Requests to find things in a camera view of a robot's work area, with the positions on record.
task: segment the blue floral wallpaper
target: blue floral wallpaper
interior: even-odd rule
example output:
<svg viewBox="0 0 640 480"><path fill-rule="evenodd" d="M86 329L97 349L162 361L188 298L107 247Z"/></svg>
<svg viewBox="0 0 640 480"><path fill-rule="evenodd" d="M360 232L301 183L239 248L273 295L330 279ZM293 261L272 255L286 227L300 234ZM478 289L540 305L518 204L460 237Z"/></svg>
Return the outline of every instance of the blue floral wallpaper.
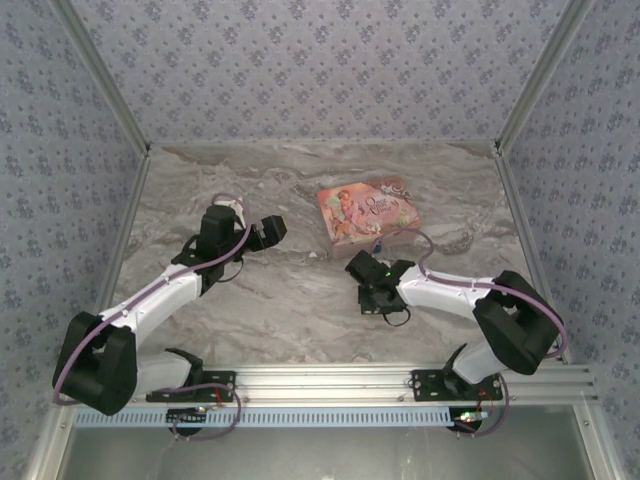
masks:
<svg viewBox="0 0 640 480"><path fill-rule="evenodd" d="M571 351L640 478L640 3L599 0L509 153Z"/></svg>
<svg viewBox="0 0 640 480"><path fill-rule="evenodd" d="M145 136L494 139L566 0L76 0Z"/></svg>
<svg viewBox="0 0 640 480"><path fill-rule="evenodd" d="M139 155L45 0L0 2L0 479L24 471Z"/></svg>

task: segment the enclosure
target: enclosure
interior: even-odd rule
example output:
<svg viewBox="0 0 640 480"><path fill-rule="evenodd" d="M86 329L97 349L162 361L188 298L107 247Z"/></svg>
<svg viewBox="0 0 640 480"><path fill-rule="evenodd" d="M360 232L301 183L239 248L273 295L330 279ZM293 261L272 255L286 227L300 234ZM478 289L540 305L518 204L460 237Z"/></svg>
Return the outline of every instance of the enclosure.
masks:
<svg viewBox="0 0 640 480"><path fill-rule="evenodd" d="M640 475L636 3L3 2L0 478ZM455 405L407 383L478 326L361 316L349 258L329 255L317 192L391 175L433 238L429 268L516 271L565 321L570 353L505 373L511 414L490 438L456 441L439 417ZM140 352L236 372L242 428L182 444L172 405L52 406L71 318L160 275L219 192L287 235Z"/></svg>

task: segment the marble surface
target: marble surface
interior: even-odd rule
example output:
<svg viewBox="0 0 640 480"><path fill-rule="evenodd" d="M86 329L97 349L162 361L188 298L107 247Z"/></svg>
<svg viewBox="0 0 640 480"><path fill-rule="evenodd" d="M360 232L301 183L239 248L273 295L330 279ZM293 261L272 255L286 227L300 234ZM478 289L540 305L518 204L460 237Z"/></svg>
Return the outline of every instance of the marble surface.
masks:
<svg viewBox="0 0 640 480"><path fill-rule="evenodd" d="M356 283L344 271L349 259L328 258L316 192L388 175L405 178L423 230L436 243L430 268L528 276L488 145L154 147L116 300L160 274L198 231L216 192L242 195L254 220L285 215L289 231L276 247L245 255L240 276L182 308L142 350L180 347L209 364L434 362L479 339L474 323L426 308L413 308L400 328L360 315ZM378 257L416 260L422 242Z"/></svg>

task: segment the pink box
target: pink box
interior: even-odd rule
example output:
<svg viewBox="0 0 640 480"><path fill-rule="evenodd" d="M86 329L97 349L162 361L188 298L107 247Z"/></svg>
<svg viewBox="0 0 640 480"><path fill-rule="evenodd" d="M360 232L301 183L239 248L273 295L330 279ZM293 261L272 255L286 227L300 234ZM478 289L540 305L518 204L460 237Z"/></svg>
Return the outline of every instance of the pink box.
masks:
<svg viewBox="0 0 640 480"><path fill-rule="evenodd" d="M393 229L422 225L400 177L322 190L318 192L318 203L329 232L333 258L369 250L377 237ZM400 232L385 237L383 243L399 245L414 238L409 232Z"/></svg>

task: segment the wallpaper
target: wallpaper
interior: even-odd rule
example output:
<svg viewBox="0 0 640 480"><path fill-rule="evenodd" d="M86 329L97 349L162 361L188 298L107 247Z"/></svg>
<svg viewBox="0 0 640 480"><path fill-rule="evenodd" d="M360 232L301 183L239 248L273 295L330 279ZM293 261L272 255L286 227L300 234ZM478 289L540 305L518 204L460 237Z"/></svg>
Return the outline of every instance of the wallpaper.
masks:
<svg viewBox="0 0 640 480"><path fill-rule="evenodd" d="M566 0L76 0L146 138L494 139Z"/></svg>
<svg viewBox="0 0 640 480"><path fill-rule="evenodd" d="M599 0L509 154L578 362L640 478L640 3Z"/></svg>
<svg viewBox="0 0 640 480"><path fill-rule="evenodd" d="M3 0L0 18L0 479L15 480L139 156L45 0Z"/></svg>

